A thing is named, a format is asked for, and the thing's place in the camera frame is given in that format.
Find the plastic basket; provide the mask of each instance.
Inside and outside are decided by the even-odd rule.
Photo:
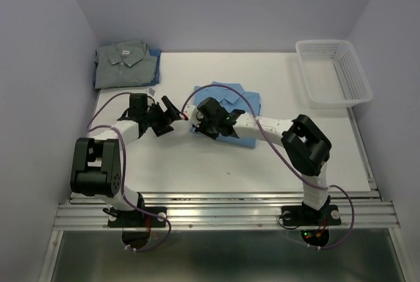
[[[296,51],[310,107],[346,108],[373,98],[362,65],[348,41],[299,41]]]

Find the gray wall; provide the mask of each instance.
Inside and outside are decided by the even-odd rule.
[[[373,90],[355,108],[384,197],[393,200],[420,278],[420,0],[371,0],[350,41]]]
[[[101,44],[163,50],[294,50],[345,38],[369,0],[77,0]]]
[[[0,10],[0,281],[36,281],[92,110],[97,42],[76,0]]]

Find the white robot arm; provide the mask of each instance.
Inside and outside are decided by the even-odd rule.
[[[166,96],[162,101],[166,111],[158,103],[149,104],[145,94],[130,95],[129,108],[112,126],[120,132],[125,145],[140,138],[150,127],[156,136],[166,134],[173,130],[171,123],[177,120],[190,120],[196,132],[211,138],[220,134],[258,140],[267,140],[267,137],[285,149],[291,165],[301,174],[297,176],[303,181],[303,204],[282,207],[282,216],[285,212],[290,214],[288,219],[283,218],[283,223],[286,226],[318,225],[337,209],[329,204],[326,184],[331,143],[309,117],[299,115],[293,120],[258,117],[263,134],[252,115],[243,110],[228,113],[214,98],[208,98],[198,106],[189,105],[184,113]],[[114,212],[136,218],[138,213],[121,194],[120,149],[118,135],[111,129],[91,138],[80,138],[75,145],[70,185],[73,192],[99,197],[110,204]],[[145,209],[140,193],[124,186],[124,196],[138,208]]]
[[[184,110],[185,115],[190,119],[195,128],[200,128],[201,121],[204,119],[204,115],[199,111],[198,107],[195,105],[187,105]],[[266,135],[269,139],[278,146],[283,147],[282,139],[284,138],[284,132],[290,130],[293,125],[292,119],[273,119],[273,118],[264,118],[257,117],[259,123],[263,127]],[[258,128],[254,117],[249,113],[242,113],[236,118],[236,122],[232,126],[236,136],[238,138],[254,138],[257,140],[265,141],[266,138],[263,136],[260,128]],[[303,203],[312,209],[320,210],[326,203],[328,198],[327,191],[327,180],[326,180],[326,161],[322,162],[321,169],[318,175],[313,174],[308,176],[302,174],[301,176],[309,183],[315,184],[320,188],[317,189],[309,186],[308,184],[303,184]]]

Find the gray shirt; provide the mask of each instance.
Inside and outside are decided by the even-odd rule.
[[[158,58],[141,41],[128,41],[96,50],[96,89],[135,87],[151,83]]]

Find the folded shirt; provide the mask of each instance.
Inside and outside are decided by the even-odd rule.
[[[154,83],[159,56],[152,56],[147,44],[141,41],[100,47],[96,50],[95,58],[98,64],[95,88],[135,87]]]
[[[153,56],[153,57],[157,58],[154,78],[153,78],[151,83],[144,84],[144,86],[151,87],[153,85],[159,84],[159,82],[160,82],[160,55],[161,55],[162,51],[160,49],[149,49],[149,52],[150,52],[150,56]]]
[[[260,94],[255,92],[245,92],[243,87],[239,83],[219,83],[212,82],[212,84],[223,84],[232,87],[237,90],[239,93],[245,96],[249,101],[252,108],[254,109],[257,116],[260,114],[261,104],[260,104]],[[215,98],[222,107],[224,107],[228,112],[232,110],[245,110],[247,113],[251,113],[248,105],[240,98],[235,92],[225,89],[223,87],[207,87],[196,93],[194,95],[194,105],[198,105],[203,102],[206,98],[213,97]],[[224,141],[232,144],[238,144],[240,146],[245,146],[247,148],[255,148],[257,141],[252,138],[234,138],[232,136],[222,136],[221,134],[216,138],[216,140]]]

